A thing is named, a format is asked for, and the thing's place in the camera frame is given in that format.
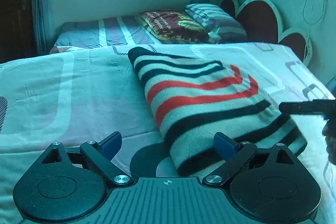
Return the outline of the person's right hand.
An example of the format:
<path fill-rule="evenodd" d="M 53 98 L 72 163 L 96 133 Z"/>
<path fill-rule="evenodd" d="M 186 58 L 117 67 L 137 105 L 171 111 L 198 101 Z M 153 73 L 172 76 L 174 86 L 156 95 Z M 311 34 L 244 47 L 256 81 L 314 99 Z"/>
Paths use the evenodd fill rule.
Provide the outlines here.
<path fill-rule="evenodd" d="M 329 119 L 324 126 L 322 130 L 322 135 L 325 137 L 326 141 L 326 150 L 329 154 L 329 161 L 335 165 L 335 159 L 336 159 L 336 144 L 335 144 L 335 138 L 336 138 L 336 129 L 335 129 L 335 119 Z"/>

